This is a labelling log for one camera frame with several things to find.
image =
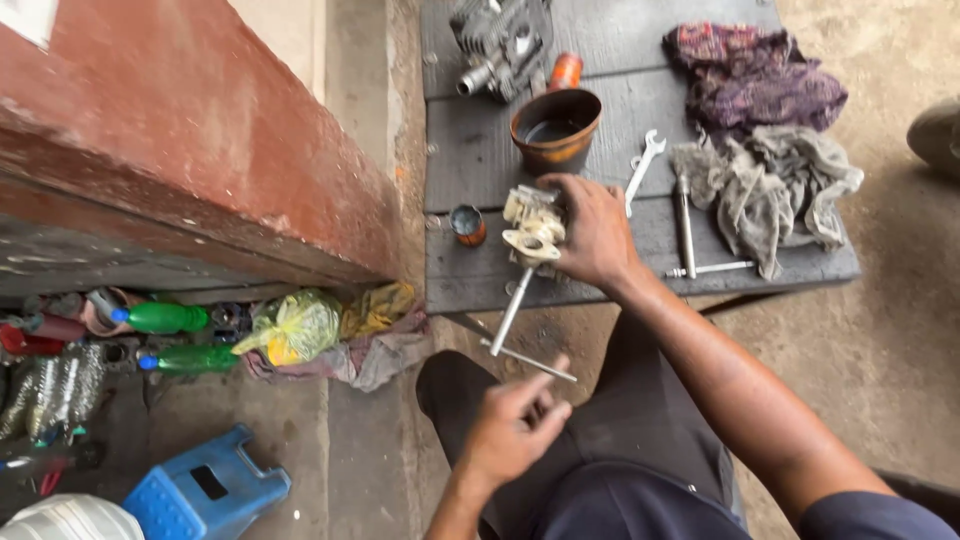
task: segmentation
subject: wooden table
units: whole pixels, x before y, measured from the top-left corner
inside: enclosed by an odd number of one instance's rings
[[[447,22],[452,7],[452,2],[434,0],[421,9],[430,149],[424,211],[427,223],[433,223],[426,231],[426,310],[489,335],[466,314],[504,309],[510,302],[506,284],[522,274],[518,265],[508,261],[509,250],[500,239],[508,226],[500,211],[512,187],[534,180],[522,171],[509,130],[511,115],[529,94],[508,106],[485,95],[456,95],[455,82],[464,64]],[[548,60],[552,62],[564,50],[580,54],[585,60],[581,87],[597,94],[604,106],[581,174],[623,187],[632,173],[631,158],[642,154],[647,131],[656,129],[658,139],[666,138],[668,145],[697,138],[684,118],[684,75],[668,67],[660,46],[662,36],[681,22],[697,20],[780,26],[776,8],[763,0],[553,0],[552,13],[555,43]],[[666,155],[656,158],[633,201],[630,220],[637,252],[661,274],[682,266],[674,182]],[[447,224],[446,215],[462,204],[484,213],[488,238],[478,248],[460,245]],[[715,216],[691,207],[690,220],[698,266],[735,260],[717,231]],[[681,296],[738,295],[702,311],[711,315],[860,276],[849,243],[832,253],[815,245],[781,249],[778,258],[783,273],[773,282],[763,280],[754,269],[665,282]],[[583,283],[534,279],[523,306],[606,300],[599,290]]]

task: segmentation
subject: green plastic bottle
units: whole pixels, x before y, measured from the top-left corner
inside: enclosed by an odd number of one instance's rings
[[[177,333],[201,331],[206,326],[206,311],[198,306],[180,306],[161,302],[144,302],[133,307],[119,307],[110,314],[115,323],[127,323],[145,333]]]
[[[176,345],[156,355],[139,359],[143,369],[156,369],[166,375],[199,375],[229,371],[240,358],[230,352],[231,345]]]

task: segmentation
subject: concrete floor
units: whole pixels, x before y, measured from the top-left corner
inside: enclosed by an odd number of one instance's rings
[[[330,0],[326,11],[326,104],[396,177],[407,229],[404,274],[414,283],[422,281],[424,166],[418,3]],[[904,142],[917,113],[960,91],[960,1],[777,4],[802,50],[823,59],[851,93],[830,134],[867,175],[860,192],[840,203],[864,277],[714,322],[868,464],[960,486],[960,278],[953,273],[960,268],[960,185],[929,175]],[[531,356],[568,352],[583,383],[560,390],[581,402],[616,313],[614,306],[522,312],[513,336],[535,338],[515,337],[513,345]],[[492,326],[499,314],[480,318]],[[433,329],[439,347],[464,351],[502,378],[525,373],[487,358],[443,320]],[[241,372],[203,378],[175,388],[155,411],[152,457],[247,422],[257,433],[254,454],[282,464],[294,480],[291,497],[247,537],[417,538],[449,467],[417,408],[415,371],[371,395],[335,381],[269,386]],[[739,477],[755,537],[794,538],[756,479],[742,468]]]

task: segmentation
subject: hand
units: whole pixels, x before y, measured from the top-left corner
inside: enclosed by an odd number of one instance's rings
[[[630,233],[623,189],[571,174],[541,176],[537,186],[558,188],[569,212],[566,242],[555,263],[558,270],[611,296],[637,269],[644,268]]]
[[[564,370],[569,363],[566,355],[560,355],[554,367]],[[487,391],[454,467],[454,474],[471,491],[489,496],[523,474],[560,435],[573,409],[550,395],[547,387],[553,379],[539,373]]]

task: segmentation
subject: spanner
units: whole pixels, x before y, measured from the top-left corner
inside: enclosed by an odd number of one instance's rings
[[[630,165],[634,168],[634,176],[631,177],[630,183],[627,184],[627,217],[633,215],[633,211],[630,210],[630,203],[634,200],[636,191],[640,189],[640,183],[643,182],[643,175],[647,174],[650,162],[654,160],[654,157],[662,154],[663,151],[666,150],[666,139],[661,142],[656,142],[654,140],[655,136],[657,136],[657,130],[647,132],[646,137],[644,137],[647,147],[643,150],[643,156],[637,156],[630,160]]]

